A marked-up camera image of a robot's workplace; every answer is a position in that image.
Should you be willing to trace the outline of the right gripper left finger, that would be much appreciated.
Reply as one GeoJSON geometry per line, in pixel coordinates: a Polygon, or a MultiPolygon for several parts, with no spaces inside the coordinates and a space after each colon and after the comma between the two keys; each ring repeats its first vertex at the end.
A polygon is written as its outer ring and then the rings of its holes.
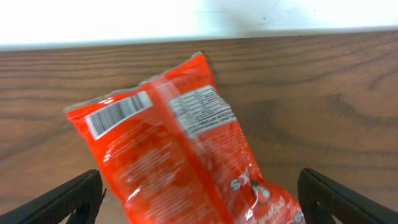
{"type": "Polygon", "coordinates": [[[94,224],[106,191],[101,174],[91,169],[1,215],[7,224],[94,224]]]}

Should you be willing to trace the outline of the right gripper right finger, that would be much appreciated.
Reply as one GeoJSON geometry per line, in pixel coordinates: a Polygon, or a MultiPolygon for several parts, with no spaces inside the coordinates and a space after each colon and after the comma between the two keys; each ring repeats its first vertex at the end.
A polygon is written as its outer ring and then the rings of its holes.
{"type": "Polygon", "coordinates": [[[397,212],[310,168],[301,170],[298,200],[309,224],[397,224],[397,212]]]}

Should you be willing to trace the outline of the red snack bag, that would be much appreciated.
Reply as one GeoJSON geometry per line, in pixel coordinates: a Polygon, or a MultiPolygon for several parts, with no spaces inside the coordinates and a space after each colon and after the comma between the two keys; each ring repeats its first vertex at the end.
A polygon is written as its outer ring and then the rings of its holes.
{"type": "Polygon", "coordinates": [[[305,222],[263,177],[201,52],[65,112],[132,223],[305,222]]]}

